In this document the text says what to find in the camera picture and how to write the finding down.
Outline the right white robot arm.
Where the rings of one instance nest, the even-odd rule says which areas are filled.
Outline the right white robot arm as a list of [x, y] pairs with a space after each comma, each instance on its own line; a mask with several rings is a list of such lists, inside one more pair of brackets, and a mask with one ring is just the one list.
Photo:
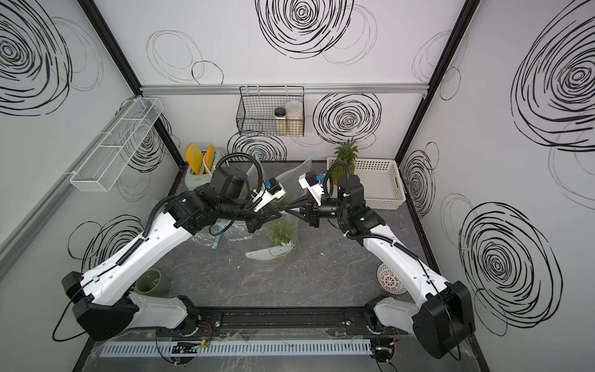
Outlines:
[[345, 238], [379, 258], [412, 296], [411, 303], [386, 298], [373, 305], [383, 327], [413, 334], [431, 356], [439, 359], [470, 338], [476, 324], [469, 289], [448, 281], [411, 252], [386, 221], [368, 206], [364, 186], [356, 175], [340, 176], [333, 192], [332, 174], [300, 175], [305, 195], [288, 204], [286, 212], [312, 227], [322, 218], [336, 219]]

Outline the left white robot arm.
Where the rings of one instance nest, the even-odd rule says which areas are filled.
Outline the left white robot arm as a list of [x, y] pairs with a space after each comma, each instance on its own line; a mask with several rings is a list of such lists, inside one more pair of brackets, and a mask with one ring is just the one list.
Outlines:
[[230, 153], [216, 164], [212, 179], [194, 190], [160, 200], [141, 234], [85, 273], [62, 280], [84, 334], [103, 341], [128, 329], [167, 329], [183, 337], [201, 328], [201, 316], [186, 296], [155, 298], [132, 291], [142, 275], [193, 235], [220, 219], [243, 221], [250, 233], [279, 219], [271, 205], [285, 194], [276, 178], [264, 179], [259, 161], [247, 153]]

